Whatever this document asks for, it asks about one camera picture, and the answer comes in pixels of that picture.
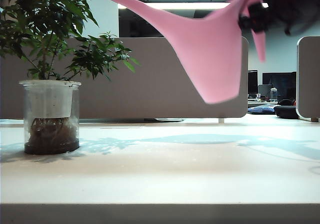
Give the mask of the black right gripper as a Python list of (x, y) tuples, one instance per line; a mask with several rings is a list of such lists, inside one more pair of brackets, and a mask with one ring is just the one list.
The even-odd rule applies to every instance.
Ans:
[[(266, 0), (271, 17), (283, 23), (287, 36), (299, 35), (320, 20), (320, 0)], [(249, 6), (249, 16), (239, 15), (241, 30), (252, 29), (255, 33), (268, 27), (268, 10), (262, 3)]]

